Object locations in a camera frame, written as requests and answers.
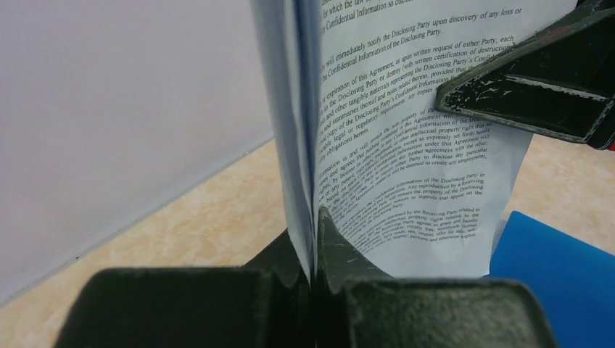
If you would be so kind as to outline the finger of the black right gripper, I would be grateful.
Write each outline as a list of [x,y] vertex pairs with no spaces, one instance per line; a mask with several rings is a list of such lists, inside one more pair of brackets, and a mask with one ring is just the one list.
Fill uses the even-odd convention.
[[435,108],[614,148],[614,3],[581,1],[514,47],[443,83]]

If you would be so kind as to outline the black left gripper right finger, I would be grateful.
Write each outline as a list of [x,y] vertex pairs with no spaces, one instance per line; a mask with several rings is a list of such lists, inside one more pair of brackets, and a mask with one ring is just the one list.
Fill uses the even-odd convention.
[[555,347],[544,312],[506,279],[397,279],[364,257],[322,207],[314,324],[319,347]]

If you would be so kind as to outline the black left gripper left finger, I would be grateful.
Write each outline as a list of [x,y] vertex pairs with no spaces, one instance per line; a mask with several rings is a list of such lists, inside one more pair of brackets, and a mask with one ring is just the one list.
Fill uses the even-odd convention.
[[288,233],[245,265],[107,268],[72,305],[57,347],[310,347],[310,290]]

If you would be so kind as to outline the blue plastic folder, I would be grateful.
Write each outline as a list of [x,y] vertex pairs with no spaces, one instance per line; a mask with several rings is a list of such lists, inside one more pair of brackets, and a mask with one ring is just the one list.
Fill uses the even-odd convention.
[[560,347],[614,346],[614,256],[520,212],[511,213],[491,278],[537,297]]

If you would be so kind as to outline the white printed paper files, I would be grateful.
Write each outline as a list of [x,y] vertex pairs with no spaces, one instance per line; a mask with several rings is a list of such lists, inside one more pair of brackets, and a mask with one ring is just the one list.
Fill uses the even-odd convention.
[[437,88],[575,1],[253,1],[289,237],[319,209],[395,278],[479,278],[532,134],[438,112]]

